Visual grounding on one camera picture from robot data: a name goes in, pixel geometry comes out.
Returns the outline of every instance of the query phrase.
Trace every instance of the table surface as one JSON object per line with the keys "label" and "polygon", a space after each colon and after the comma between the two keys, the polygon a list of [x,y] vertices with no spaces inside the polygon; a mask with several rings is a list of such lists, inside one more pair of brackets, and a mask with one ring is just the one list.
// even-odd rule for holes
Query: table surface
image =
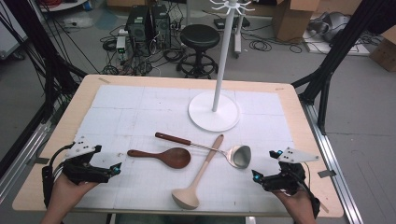
{"label": "table surface", "polygon": [[[115,77],[105,75],[86,76],[76,92],[70,105],[54,130],[51,138],[43,149],[40,157],[51,158],[54,152],[75,140],[78,129],[84,120],[87,112],[92,106],[92,101],[102,85],[119,85],[152,88],[176,88],[176,89],[201,89],[214,90],[216,80],[207,79],[186,79],[186,78],[166,78],[166,77]],[[222,89],[225,91],[255,91],[276,93],[283,108],[284,117],[289,126],[292,143],[295,148],[320,155],[315,137],[311,132],[304,111],[301,107],[295,89],[290,84],[263,83],[263,82],[243,82],[243,81],[222,81]],[[63,154],[57,157],[54,164],[58,164],[63,159]],[[42,194],[41,169],[43,164],[35,164],[28,175],[20,192],[14,200],[13,208],[18,211],[44,211]],[[337,193],[329,177],[320,178],[318,172],[326,170],[323,160],[309,162],[310,186],[313,193],[321,200],[320,217],[341,217],[344,214],[343,208],[338,199]],[[211,211],[186,211],[181,209],[158,210],[134,210],[134,209],[97,209],[97,208],[76,208],[76,211],[85,212],[113,212],[113,213],[169,213],[169,214],[219,214],[234,215],[235,213],[213,213]],[[249,213],[240,213],[241,216],[250,216]],[[264,217],[285,217],[287,212],[254,213],[254,216]]]}

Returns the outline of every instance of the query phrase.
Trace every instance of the wooden spoon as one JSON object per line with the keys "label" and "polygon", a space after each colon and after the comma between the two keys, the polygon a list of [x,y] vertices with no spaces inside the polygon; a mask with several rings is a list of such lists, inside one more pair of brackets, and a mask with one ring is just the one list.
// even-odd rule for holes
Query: wooden spoon
{"label": "wooden spoon", "polygon": [[[224,135],[221,134],[216,139],[215,143],[213,144],[213,148],[219,148],[222,141],[224,139]],[[202,174],[204,173],[206,166],[212,160],[213,156],[216,154],[216,151],[211,150],[209,154],[207,154],[206,160],[201,167],[201,170],[198,172],[198,175],[192,181],[191,185],[186,189],[174,189],[172,190],[172,198],[174,199],[175,203],[181,208],[192,210],[199,206],[199,199],[196,196],[196,189],[198,186],[198,182],[201,179]]]}
{"label": "wooden spoon", "polygon": [[173,147],[162,153],[148,153],[131,149],[128,151],[130,157],[151,157],[163,161],[166,165],[181,169],[186,167],[191,160],[190,152],[182,147]]}

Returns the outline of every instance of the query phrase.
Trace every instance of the metal rail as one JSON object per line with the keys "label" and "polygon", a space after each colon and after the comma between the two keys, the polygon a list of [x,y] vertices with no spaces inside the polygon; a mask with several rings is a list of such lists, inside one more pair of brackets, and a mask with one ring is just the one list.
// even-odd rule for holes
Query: metal rail
{"label": "metal rail", "polygon": [[361,213],[358,210],[352,194],[344,179],[343,172],[338,164],[337,158],[332,150],[327,135],[322,134],[318,126],[318,112],[313,105],[302,104],[306,117],[311,125],[312,132],[317,140],[323,160],[329,171],[335,171],[336,175],[332,176],[332,183],[338,193],[338,197],[346,212],[346,217],[351,224],[362,224]]}

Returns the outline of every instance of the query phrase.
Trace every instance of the round white base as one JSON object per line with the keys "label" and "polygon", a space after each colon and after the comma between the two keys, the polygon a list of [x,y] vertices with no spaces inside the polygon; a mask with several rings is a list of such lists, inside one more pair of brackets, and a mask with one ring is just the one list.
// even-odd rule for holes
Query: round white base
{"label": "round white base", "polygon": [[214,98],[214,92],[195,96],[189,106],[190,118],[196,125],[211,132],[230,130],[239,121],[239,107],[229,97],[220,95],[218,109],[213,112]]}

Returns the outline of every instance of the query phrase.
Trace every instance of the chair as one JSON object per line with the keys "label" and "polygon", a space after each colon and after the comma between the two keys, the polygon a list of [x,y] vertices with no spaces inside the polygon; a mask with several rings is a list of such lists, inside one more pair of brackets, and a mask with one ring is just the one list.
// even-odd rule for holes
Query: chair
{"label": "chair", "polygon": [[[205,54],[207,49],[214,48],[220,41],[219,33],[212,27],[202,24],[193,24],[186,26],[180,34],[180,40],[187,47],[195,50],[194,54],[184,56],[177,64],[177,71],[183,71],[185,77],[206,77],[211,79],[210,74],[219,71],[218,64]],[[208,63],[203,63],[203,58],[207,58]]]}

